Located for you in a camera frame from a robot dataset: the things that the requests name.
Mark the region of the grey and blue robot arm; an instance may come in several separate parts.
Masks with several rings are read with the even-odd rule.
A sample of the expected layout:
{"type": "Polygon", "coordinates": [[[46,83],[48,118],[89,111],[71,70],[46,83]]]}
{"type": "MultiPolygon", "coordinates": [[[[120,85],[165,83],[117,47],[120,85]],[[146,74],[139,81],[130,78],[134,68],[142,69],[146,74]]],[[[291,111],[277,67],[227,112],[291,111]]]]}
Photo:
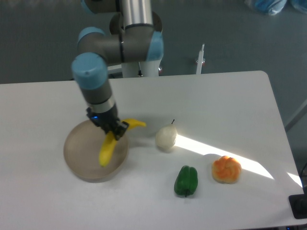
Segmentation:
{"type": "Polygon", "coordinates": [[[78,55],[71,64],[74,80],[88,104],[87,117],[106,134],[119,140],[130,125],[121,121],[108,81],[109,65],[161,60],[162,33],[156,31],[149,0],[82,0],[92,14],[118,12],[123,31],[106,36],[96,27],[83,29],[78,36],[78,55]]]}

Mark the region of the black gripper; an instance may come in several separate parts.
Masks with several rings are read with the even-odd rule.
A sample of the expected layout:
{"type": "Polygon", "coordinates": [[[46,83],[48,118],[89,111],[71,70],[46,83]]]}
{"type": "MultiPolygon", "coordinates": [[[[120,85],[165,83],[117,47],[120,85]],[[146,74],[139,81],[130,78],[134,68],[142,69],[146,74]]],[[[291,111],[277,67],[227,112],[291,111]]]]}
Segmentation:
{"type": "Polygon", "coordinates": [[[117,109],[110,109],[103,113],[95,113],[88,107],[86,112],[88,119],[96,127],[102,128],[105,132],[112,131],[115,140],[121,139],[129,127],[127,122],[119,120],[117,109]]]}

